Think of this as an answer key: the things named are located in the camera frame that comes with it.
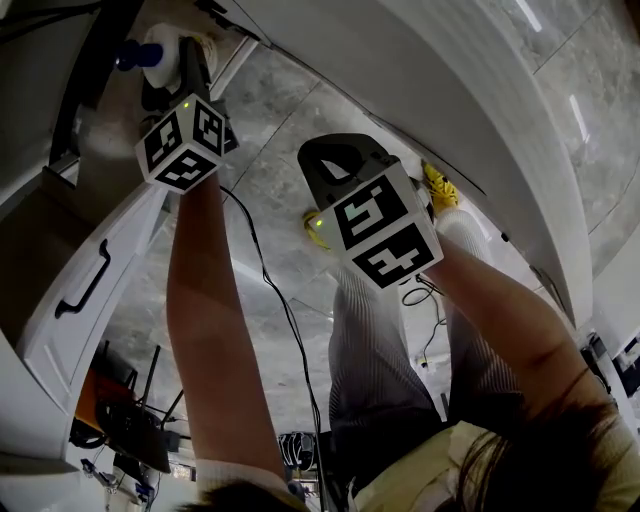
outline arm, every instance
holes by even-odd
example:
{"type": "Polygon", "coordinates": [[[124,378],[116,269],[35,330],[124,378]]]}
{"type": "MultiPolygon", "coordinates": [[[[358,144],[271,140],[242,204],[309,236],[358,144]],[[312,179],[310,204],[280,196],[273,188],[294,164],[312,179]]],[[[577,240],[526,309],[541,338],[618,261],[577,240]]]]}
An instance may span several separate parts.
{"type": "Polygon", "coordinates": [[[218,177],[182,197],[167,322],[199,459],[283,476],[227,246],[218,177]]]}
{"type": "Polygon", "coordinates": [[[515,373],[531,413],[551,404],[579,379],[567,400],[608,403],[571,335],[535,293],[440,237],[444,259],[428,277],[515,373]]]}

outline gray pants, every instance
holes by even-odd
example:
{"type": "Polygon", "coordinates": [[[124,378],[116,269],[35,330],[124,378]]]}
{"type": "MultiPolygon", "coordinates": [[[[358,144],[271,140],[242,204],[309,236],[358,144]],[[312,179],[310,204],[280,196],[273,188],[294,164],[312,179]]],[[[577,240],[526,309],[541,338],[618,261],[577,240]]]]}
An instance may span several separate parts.
{"type": "MultiPolygon", "coordinates": [[[[489,259],[486,241],[469,214],[456,210],[444,217],[445,236],[489,259]]],[[[355,477],[355,491],[458,421],[509,434],[522,404],[515,377],[451,303],[445,303],[451,395],[449,418],[442,423],[380,297],[345,269],[336,279],[329,419],[338,464],[344,478],[355,477]]]]}

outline white cabinet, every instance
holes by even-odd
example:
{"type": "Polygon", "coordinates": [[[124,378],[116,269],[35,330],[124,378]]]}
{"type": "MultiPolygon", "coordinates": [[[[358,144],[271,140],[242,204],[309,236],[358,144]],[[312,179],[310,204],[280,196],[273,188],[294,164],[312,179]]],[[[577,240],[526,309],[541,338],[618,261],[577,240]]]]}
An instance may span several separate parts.
{"type": "Polygon", "coordinates": [[[84,372],[76,374],[98,316],[134,255],[143,253],[164,193],[139,187],[82,244],[55,278],[17,346],[34,377],[65,413],[73,414],[84,372]]]}

